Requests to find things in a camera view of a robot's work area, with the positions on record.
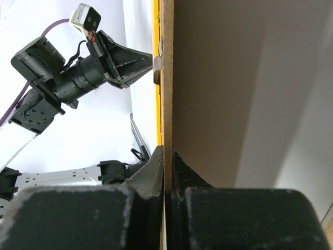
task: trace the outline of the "yellow edge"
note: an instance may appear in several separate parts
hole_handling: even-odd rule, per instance
[[[159,23],[159,0],[152,0],[152,53],[153,57],[158,56],[158,44],[160,41],[160,23]],[[156,85],[156,117],[157,117],[157,143],[162,145],[161,133],[161,95],[160,87]]]

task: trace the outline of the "purple cable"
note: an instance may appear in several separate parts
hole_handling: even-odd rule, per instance
[[[59,24],[65,23],[65,22],[69,22],[69,19],[61,19],[58,20],[54,23],[52,23],[49,27],[47,27],[44,32],[42,33],[42,36],[45,36],[51,29],[53,29],[55,26],[58,26]],[[18,104],[18,102],[21,100],[21,98],[23,97],[24,93],[27,91],[29,87],[29,82],[27,82],[24,87],[22,88],[21,92],[18,94],[18,96],[16,97],[16,99],[13,101],[13,103],[9,106],[9,108],[7,109],[7,111],[4,113],[4,115],[1,117],[0,119],[0,127],[3,125],[3,123],[5,122],[5,120],[8,118],[8,116],[10,115],[10,113],[12,112],[12,110],[16,107],[16,105]]]

